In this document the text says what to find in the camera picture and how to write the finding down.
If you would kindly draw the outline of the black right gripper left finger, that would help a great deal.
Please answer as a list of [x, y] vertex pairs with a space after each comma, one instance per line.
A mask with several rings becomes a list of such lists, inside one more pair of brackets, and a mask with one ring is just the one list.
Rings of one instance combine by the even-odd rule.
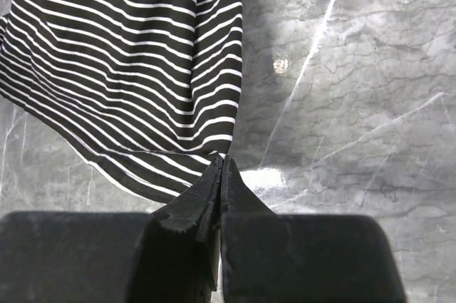
[[209, 302], [222, 161], [152, 213], [15, 211], [1, 219], [3, 302]]

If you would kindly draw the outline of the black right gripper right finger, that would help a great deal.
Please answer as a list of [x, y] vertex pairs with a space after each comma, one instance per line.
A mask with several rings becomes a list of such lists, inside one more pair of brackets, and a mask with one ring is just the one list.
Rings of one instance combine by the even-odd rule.
[[404, 302], [390, 243], [367, 215], [276, 214], [232, 158], [221, 182], [226, 302]]

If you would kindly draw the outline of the black white striped tank top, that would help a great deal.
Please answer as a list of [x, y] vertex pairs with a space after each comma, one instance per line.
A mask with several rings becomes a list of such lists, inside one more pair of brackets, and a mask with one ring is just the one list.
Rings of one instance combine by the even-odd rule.
[[1, 94], [133, 195], [168, 203], [223, 158], [242, 0], [12, 0]]

